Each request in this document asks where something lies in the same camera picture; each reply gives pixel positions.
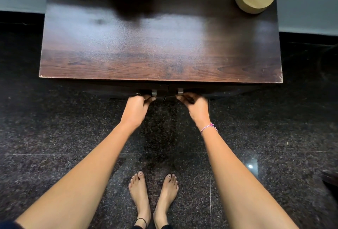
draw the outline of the gray wall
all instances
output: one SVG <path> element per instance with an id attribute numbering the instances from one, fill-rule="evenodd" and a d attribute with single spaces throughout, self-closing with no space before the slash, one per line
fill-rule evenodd
<path id="1" fill-rule="evenodd" d="M 338 0 L 277 0 L 282 32 L 338 36 Z M 0 0 L 0 10 L 44 13 L 46 0 Z"/>

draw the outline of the foot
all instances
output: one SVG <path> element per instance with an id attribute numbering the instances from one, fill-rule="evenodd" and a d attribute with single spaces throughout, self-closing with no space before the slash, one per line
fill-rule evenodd
<path id="1" fill-rule="evenodd" d="M 139 171 L 138 174 L 133 175 L 133 178 L 130 180 L 128 188 L 137 208 L 137 218 L 143 218 L 148 226 L 151 219 L 151 211 L 149 206 L 146 181 L 144 179 L 144 174 L 142 171 Z M 137 220 L 135 225 L 141 226 L 143 229 L 146 229 L 146 223 L 143 219 Z"/>
<path id="2" fill-rule="evenodd" d="M 171 203 L 175 200 L 179 191 L 177 177 L 169 174 L 164 179 L 161 194 L 159 196 L 156 209 L 154 212 L 154 223 L 156 229 L 161 229 L 168 224 L 167 212 Z"/>

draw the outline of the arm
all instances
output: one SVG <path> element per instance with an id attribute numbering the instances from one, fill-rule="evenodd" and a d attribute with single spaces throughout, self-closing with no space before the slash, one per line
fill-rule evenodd
<path id="1" fill-rule="evenodd" d="M 154 99 L 129 98 L 120 124 L 16 222 L 25 229 L 87 228 L 124 144 Z"/>
<path id="2" fill-rule="evenodd" d="M 185 93 L 177 98 L 188 107 L 200 131 L 210 124 L 206 99 L 193 93 Z M 188 101 L 189 98 L 194 100 L 194 104 Z M 232 228 L 298 228 L 214 128 L 206 128 L 202 136 L 222 205 Z"/>

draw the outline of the glossy wooden surface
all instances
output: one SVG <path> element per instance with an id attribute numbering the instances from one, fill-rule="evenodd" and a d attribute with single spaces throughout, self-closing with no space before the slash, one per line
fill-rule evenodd
<path id="1" fill-rule="evenodd" d="M 48 0 L 40 77 L 280 83 L 276 2 Z"/>

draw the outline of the dark sleeve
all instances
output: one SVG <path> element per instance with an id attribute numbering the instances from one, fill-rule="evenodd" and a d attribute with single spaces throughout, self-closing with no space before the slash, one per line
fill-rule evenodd
<path id="1" fill-rule="evenodd" d="M 23 229 L 23 228 L 14 221 L 5 221 L 0 223 L 0 229 Z"/>

